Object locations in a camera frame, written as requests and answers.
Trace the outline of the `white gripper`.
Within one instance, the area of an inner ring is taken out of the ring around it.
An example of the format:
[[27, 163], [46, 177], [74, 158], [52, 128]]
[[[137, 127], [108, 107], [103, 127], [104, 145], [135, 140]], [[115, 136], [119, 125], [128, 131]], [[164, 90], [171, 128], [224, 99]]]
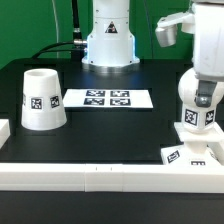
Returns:
[[224, 82], [224, 4], [196, 1], [194, 22], [193, 70], [200, 79], [195, 103], [208, 108], [217, 86], [213, 81]]

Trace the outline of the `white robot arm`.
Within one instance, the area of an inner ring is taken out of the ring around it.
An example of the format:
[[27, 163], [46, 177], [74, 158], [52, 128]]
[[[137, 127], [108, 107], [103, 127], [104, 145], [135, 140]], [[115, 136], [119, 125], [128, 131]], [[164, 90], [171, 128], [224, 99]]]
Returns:
[[[130, 0], [92, 0], [93, 29], [87, 37], [88, 68], [103, 72], [139, 62], [129, 30]], [[162, 47], [176, 43], [177, 26], [194, 36], [193, 71], [199, 80], [195, 104], [208, 108], [218, 82], [224, 82], [224, 0], [191, 0], [186, 12], [161, 18], [155, 30]]]

